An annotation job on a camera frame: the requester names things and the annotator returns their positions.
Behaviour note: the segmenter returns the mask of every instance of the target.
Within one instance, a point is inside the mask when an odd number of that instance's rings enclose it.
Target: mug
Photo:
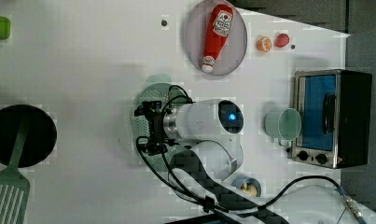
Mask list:
[[[292,141],[300,134],[301,116],[293,108],[278,109],[267,114],[264,125],[266,133],[278,138],[280,146],[291,147]]]

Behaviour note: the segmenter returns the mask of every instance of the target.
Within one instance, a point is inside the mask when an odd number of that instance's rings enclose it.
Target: blue light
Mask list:
[[[236,120],[235,114],[229,114],[229,120]]]

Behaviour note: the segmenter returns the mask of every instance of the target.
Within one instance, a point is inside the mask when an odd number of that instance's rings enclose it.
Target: oven knob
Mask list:
[[[319,154],[315,157],[315,159],[318,161],[319,164],[323,165],[327,163],[327,156],[324,154]]]
[[[299,154],[298,154],[298,157],[301,161],[306,161],[307,158],[309,158],[309,154],[306,152],[306,151],[301,151]]]

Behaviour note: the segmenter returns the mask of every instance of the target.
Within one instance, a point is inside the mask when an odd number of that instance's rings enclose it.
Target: ketchup bottle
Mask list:
[[[228,39],[233,9],[228,5],[217,5],[208,22],[205,50],[202,59],[202,71],[211,73],[215,60]]]

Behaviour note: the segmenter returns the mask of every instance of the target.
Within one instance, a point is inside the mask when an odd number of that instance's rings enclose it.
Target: white table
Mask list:
[[[262,121],[291,105],[296,70],[344,67],[347,35],[239,9],[248,31],[244,62],[213,77],[190,63],[182,44],[184,21],[199,2],[0,0],[0,15],[12,20],[12,37],[0,42],[0,109],[40,105],[57,121],[57,149],[21,169],[32,185],[27,223],[163,223],[202,214],[162,185],[133,147],[132,100],[153,74],[169,74],[194,100],[233,98],[243,108],[238,172],[257,178],[263,196],[302,175],[340,180],[340,171],[289,160]],[[281,31],[294,50],[255,49],[261,35]]]

